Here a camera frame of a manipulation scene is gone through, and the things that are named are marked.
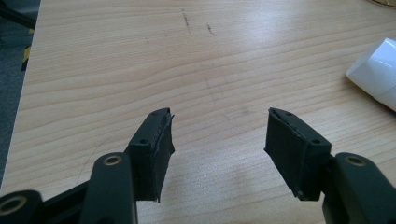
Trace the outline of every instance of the floor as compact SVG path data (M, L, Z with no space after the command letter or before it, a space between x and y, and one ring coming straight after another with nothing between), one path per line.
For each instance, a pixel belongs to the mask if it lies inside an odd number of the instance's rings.
M4 2L26 16L37 17L40 0ZM0 186L21 98L23 54L32 39L28 28L0 18Z

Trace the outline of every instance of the white object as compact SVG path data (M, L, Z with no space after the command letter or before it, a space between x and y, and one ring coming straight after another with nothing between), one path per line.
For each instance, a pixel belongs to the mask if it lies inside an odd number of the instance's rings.
M396 111L396 41L385 38L372 45L346 71L346 76Z

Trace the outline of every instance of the black plastic part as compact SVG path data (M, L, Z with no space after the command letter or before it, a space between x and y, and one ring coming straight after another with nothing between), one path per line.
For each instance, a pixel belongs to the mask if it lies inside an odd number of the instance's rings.
M0 223L42 223L43 201L39 192L23 190L10 193L0 201Z
M138 201L159 202L161 199L168 163L175 152L172 118L169 108L152 112L125 149L125 153L130 155Z
M46 223L78 223L88 181L44 202Z
M332 178L334 161L334 157L330 156L329 164L319 173L321 189L326 195L322 205L323 215L327 224L347 224L349 223L347 210Z
M348 223L396 223L396 190L372 161L339 153L335 156L332 179L339 189Z
M294 196L317 201L319 169L329 162L332 144L288 111L270 108L265 151Z
M109 153L95 162L79 223L137 223L128 155Z

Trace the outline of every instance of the pencil mark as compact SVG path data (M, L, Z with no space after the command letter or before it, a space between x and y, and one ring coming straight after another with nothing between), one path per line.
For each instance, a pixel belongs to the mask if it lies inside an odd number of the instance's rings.
M81 177L82 172L84 171L85 166L87 166L88 161L91 159L91 157L93 156L93 154L95 154L95 152L98 150L98 148L101 147L101 146L102 146L105 142L107 142L110 138L111 138L111 137L108 137L102 144L100 144L100 145L93 151L93 153L91 153L90 157L85 161L84 165L82 166L81 172L80 172L79 175L78 175L78 178L77 178L77 181L76 181L75 186L77 185L77 183L78 183L78 181L79 181L79 178Z
M209 31L209 33L213 35L212 27L210 27L210 25L208 23L206 24L206 26L207 26L207 30Z
M187 18L187 16L186 16L186 13L184 13L184 8L183 9L181 9L181 11L183 12L183 18L184 18L184 22L186 22L186 27L187 27L187 30L189 31L189 34L191 33L191 31L190 31L190 25L189 25L189 18Z
M248 109L240 109L237 111L233 111L227 114L224 114L224 117L226 119L236 119L239 117L243 117L243 116L248 116L252 113L252 111L248 110Z

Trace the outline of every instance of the light wooden surface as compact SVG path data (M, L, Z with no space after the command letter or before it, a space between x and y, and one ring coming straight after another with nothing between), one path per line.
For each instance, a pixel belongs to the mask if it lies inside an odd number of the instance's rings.
M345 77L384 37L396 10L364 0L42 0L1 194L73 188L169 106L176 153L141 223L323 223L262 150L268 108L395 185L396 116Z

